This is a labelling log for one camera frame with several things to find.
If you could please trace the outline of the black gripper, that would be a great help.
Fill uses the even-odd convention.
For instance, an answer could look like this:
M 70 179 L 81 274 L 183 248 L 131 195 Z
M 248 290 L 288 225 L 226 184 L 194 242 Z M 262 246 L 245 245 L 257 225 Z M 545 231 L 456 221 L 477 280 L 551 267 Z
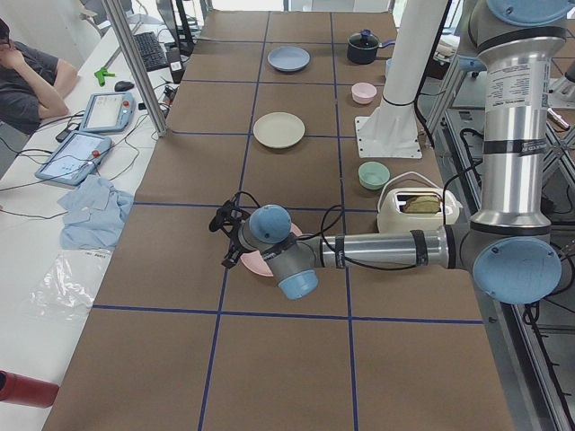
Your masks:
M 226 201 L 217 211 L 209 223 L 208 229 L 214 233 L 222 231 L 230 240 L 227 254 L 222 265 L 233 268 L 241 256 L 248 250 L 242 245 L 239 233 L 243 223 L 248 219 L 248 212 L 238 207 L 234 201 Z

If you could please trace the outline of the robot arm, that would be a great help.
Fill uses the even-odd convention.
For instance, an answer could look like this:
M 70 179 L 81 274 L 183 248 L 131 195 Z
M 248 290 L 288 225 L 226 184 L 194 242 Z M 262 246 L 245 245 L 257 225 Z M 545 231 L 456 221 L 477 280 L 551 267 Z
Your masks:
M 549 65 L 566 40 L 571 1 L 469 1 L 464 6 L 460 57 L 487 70 L 482 197 L 468 224 L 431 231 L 296 236 L 277 205 L 247 212 L 221 206 L 209 228 L 229 238 L 233 267 L 256 251 L 290 299 L 311 293 L 318 268 L 356 265 L 401 271 L 440 265 L 468 271 L 490 297 L 534 303 L 558 286 L 562 264 L 549 243 L 540 209 Z

